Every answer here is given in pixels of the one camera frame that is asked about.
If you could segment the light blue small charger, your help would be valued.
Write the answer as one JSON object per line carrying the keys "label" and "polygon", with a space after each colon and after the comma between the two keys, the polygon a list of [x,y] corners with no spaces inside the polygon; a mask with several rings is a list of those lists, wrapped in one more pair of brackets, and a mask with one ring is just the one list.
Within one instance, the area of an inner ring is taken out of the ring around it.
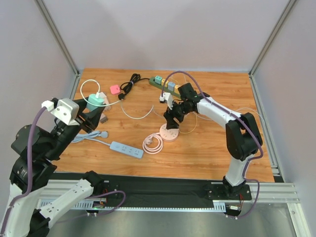
{"label": "light blue small charger", "polygon": [[103,105],[104,105],[103,98],[97,98],[96,94],[90,94],[87,99],[86,108],[91,112],[99,107],[102,107]]}

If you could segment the brown pink charger plug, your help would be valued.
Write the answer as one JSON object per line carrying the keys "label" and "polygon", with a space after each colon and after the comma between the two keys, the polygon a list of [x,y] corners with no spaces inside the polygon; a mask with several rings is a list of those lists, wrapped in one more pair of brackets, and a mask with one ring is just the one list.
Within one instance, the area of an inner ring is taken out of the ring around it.
{"label": "brown pink charger plug", "polygon": [[108,117],[105,114],[101,114],[99,122],[100,123],[105,123],[108,121]]}

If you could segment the beige patterned cube charger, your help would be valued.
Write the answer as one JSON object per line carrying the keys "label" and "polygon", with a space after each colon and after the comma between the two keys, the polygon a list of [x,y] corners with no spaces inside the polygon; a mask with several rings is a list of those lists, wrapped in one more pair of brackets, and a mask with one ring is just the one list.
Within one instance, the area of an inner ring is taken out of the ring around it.
{"label": "beige patterned cube charger", "polygon": [[108,98],[104,97],[103,100],[104,100],[104,105],[105,105],[104,111],[110,110],[111,109],[111,105],[110,105],[110,102],[109,102]]}

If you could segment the orange charger plug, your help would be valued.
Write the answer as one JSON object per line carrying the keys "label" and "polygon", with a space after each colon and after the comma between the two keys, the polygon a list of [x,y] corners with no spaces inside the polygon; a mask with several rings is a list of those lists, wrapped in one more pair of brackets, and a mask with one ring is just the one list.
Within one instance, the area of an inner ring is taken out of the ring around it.
{"label": "orange charger plug", "polygon": [[179,85],[176,84],[174,86],[174,92],[177,93],[177,94],[179,94],[178,88],[179,88]]}

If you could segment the pink round power strip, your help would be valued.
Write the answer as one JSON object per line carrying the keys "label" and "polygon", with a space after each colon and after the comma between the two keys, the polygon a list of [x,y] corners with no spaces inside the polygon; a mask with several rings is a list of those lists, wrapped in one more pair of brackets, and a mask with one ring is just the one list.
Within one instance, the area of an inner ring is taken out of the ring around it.
{"label": "pink round power strip", "polygon": [[[142,148],[147,154],[158,154],[162,151],[164,142],[174,142],[178,138],[179,133],[180,131],[178,128],[167,129],[165,123],[160,127],[159,132],[152,133],[144,139]],[[150,147],[154,139],[157,140],[157,145],[155,147]]]}

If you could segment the green power strip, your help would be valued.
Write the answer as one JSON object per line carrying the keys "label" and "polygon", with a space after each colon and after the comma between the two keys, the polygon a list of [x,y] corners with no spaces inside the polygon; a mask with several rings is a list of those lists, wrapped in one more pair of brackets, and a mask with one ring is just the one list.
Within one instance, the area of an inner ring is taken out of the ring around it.
{"label": "green power strip", "polygon": [[[154,86],[154,87],[156,87],[156,88],[158,88],[158,89],[160,89],[160,90],[162,90],[162,85],[155,83],[155,77],[151,77],[151,78],[149,79],[149,84],[152,85],[152,86]],[[177,98],[180,98],[180,94],[177,94],[177,93],[175,93],[174,91],[170,91],[170,90],[168,89],[168,86],[167,86],[167,87],[164,87],[163,90],[164,90],[164,92],[169,92],[169,93],[171,93],[171,95],[173,95],[173,96],[175,96],[175,97],[177,97]]]}

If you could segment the light blue power strip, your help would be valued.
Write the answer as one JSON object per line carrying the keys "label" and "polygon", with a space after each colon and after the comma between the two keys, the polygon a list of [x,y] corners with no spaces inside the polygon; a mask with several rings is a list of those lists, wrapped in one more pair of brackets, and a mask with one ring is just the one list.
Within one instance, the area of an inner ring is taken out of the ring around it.
{"label": "light blue power strip", "polygon": [[111,143],[106,143],[104,141],[99,140],[98,138],[108,138],[108,132],[106,131],[93,131],[88,134],[78,134],[73,140],[72,143],[79,143],[84,140],[94,141],[106,145],[110,148],[110,150],[118,152],[120,154],[128,155],[130,157],[134,157],[137,159],[141,159],[143,157],[144,151],[142,149],[138,149],[132,146],[128,146],[126,144],[122,144],[116,141],[112,141]]}

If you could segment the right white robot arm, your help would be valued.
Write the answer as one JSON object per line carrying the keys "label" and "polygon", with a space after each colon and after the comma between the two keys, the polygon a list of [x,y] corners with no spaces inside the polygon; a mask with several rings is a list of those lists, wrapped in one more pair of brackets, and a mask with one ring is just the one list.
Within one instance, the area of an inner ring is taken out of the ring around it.
{"label": "right white robot arm", "polygon": [[240,114],[229,110],[209,95],[197,93],[190,83],[179,87],[178,91],[180,102],[176,102],[169,92],[163,92],[159,97],[160,103],[167,104],[163,114],[166,128],[178,128],[184,116],[192,112],[204,115],[224,128],[231,162],[223,184],[230,192],[240,189],[246,182],[244,176],[249,162],[255,158],[258,151],[263,154],[263,141],[253,114]]}

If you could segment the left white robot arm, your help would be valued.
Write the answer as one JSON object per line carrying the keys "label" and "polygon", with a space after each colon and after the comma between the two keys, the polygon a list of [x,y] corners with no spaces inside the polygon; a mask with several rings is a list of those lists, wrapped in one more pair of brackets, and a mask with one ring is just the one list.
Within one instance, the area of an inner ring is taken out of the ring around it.
{"label": "left white robot arm", "polygon": [[11,148],[19,155],[10,174],[7,210],[0,229],[2,237],[45,237],[50,228],[77,202],[100,195],[104,179],[94,171],[86,172],[77,184],[47,207],[37,202],[56,170],[59,160],[81,130],[93,132],[103,108],[84,112],[84,99],[44,101],[32,124],[22,127]]}

